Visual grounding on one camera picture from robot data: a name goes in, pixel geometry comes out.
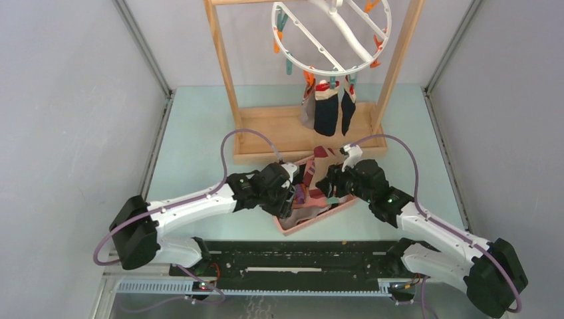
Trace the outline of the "navy santa sock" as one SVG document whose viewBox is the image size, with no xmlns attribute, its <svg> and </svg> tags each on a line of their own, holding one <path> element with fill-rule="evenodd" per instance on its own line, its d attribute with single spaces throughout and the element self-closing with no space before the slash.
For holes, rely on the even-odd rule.
<svg viewBox="0 0 564 319">
<path fill-rule="evenodd" d="M 341 132 L 346 135 L 350 129 L 352 117 L 356 112 L 356 92 L 354 85 L 347 83 L 344 90 L 344 95 L 341 100 Z"/>
<path fill-rule="evenodd" d="M 314 130 L 320 135 L 334 136 L 336 132 L 339 117 L 339 86 L 338 80 L 335 81 L 334 86 L 322 80 L 315 87 Z"/>
</svg>

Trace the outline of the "orange cuffed grey sock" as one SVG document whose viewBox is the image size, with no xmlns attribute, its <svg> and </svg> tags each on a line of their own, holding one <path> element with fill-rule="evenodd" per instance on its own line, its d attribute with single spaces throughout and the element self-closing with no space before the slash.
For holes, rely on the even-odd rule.
<svg viewBox="0 0 564 319">
<path fill-rule="evenodd" d="M 300 121 L 308 129 L 314 128 L 315 123 L 315 82 L 305 87 L 301 102 Z"/>
</svg>

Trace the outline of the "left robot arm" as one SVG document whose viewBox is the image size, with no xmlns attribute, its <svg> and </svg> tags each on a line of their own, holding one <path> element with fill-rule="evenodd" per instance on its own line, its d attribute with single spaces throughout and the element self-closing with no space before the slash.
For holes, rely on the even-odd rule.
<svg viewBox="0 0 564 319">
<path fill-rule="evenodd" d="M 274 162 L 261 171 L 233 173 L 215 188 L 175 199 L 147 202 L 140 195 L 131 197 L 109 227 L 118 262 L 124 270 L 150 263 L 177 264 L 193 276 L 203 276 L 210 268 L 204 241 L 174 239 L 171 232 L 201 219 L 256 207 L 287 217 L 298 174 L 299 166 Z"/>
</svg>

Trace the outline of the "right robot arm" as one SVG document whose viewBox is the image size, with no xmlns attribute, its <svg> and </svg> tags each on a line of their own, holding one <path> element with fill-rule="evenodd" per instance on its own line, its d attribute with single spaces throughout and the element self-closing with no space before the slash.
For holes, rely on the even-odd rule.
<svg viewBox="0 0 564 319">
<path fill-rule="evenodd" d="M 516 296 L 528 279 L 508 241 L 489 241 L 424 211 L 413 196 L 389 184 L 373 159 L 353 167 L 331 165 L 315 185 L 327 197 L 352 195 L 363 200 L 377 219 L 418 237 L 403 238 L 392 249 L 386 261 L 392 276 L 403 278 L 413 272 L 438 279 L 465 293 L 491 318 L 517 309 Z"/>
</svg>

